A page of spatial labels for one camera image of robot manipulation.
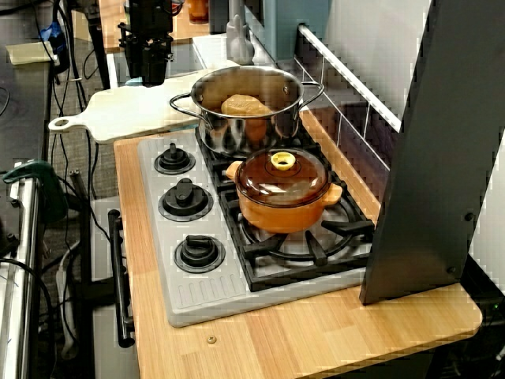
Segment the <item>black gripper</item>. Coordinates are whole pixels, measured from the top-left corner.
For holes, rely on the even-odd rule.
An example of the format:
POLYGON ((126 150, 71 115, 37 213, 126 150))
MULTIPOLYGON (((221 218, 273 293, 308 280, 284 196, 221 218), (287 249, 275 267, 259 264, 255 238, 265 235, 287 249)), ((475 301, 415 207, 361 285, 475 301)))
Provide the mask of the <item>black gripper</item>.
POLYGON ((143 77, 146 87, 165 81, 167 52, 171 52, 171 15, 130 15, 118 25, 119 46, 124 49, 131 78, 143 77))

